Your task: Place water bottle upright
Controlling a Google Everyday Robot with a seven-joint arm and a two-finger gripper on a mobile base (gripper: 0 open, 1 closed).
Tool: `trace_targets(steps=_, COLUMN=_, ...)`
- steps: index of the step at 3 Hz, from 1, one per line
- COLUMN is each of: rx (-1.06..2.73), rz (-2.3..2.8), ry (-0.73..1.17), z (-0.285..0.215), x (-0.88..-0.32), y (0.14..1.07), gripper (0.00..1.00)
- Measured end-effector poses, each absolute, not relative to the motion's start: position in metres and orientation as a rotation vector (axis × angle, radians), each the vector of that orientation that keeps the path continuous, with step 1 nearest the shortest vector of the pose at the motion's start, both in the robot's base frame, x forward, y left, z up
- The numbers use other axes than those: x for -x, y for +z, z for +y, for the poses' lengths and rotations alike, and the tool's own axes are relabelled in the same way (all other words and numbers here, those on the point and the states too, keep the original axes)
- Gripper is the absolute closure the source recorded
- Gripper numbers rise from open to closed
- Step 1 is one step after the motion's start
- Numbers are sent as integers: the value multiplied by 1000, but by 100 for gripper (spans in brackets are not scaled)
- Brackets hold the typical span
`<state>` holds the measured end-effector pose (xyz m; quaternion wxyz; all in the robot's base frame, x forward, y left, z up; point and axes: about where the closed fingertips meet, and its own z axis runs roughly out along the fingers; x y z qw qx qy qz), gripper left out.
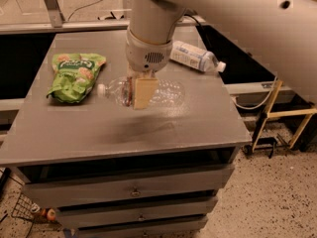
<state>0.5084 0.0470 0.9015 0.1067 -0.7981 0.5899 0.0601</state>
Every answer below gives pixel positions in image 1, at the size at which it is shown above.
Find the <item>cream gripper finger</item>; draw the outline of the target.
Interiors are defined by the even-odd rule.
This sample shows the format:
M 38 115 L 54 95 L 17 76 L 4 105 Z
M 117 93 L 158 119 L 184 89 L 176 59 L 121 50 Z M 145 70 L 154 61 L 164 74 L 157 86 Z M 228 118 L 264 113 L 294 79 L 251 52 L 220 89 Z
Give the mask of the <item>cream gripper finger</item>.
M 130 93 L 133 93 L 134 82 L 137 77 L 137 73 L 132 69 L 131 65 L 127 66 L 127 80 L 128 80 L 128 89 Z
M 147 108 L 158 87 L 156 78 L 138 78 L 135 82 L 134 108 Z

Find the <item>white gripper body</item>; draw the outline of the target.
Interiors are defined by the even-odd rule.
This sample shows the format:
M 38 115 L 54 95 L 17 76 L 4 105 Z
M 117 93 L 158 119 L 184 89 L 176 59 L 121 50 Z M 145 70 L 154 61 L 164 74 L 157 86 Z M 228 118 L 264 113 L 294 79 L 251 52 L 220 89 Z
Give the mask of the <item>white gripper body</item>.
M 127 31 L 126 57 L 133 71 L 159 71 L 166 66 L 172 49 L 172 41 L 166 44 L 148 44 Z

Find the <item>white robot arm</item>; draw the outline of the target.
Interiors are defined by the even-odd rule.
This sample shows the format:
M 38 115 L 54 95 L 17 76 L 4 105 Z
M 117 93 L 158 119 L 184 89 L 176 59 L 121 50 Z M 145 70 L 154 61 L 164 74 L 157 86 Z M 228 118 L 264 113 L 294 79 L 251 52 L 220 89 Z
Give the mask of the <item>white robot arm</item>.
M 312 0 L 132 0 L 126 56 L 158 71 L 148 53 L 170 54 L 175 24 L 191 9 L 308 102 L 317 103 L 317 3 Z

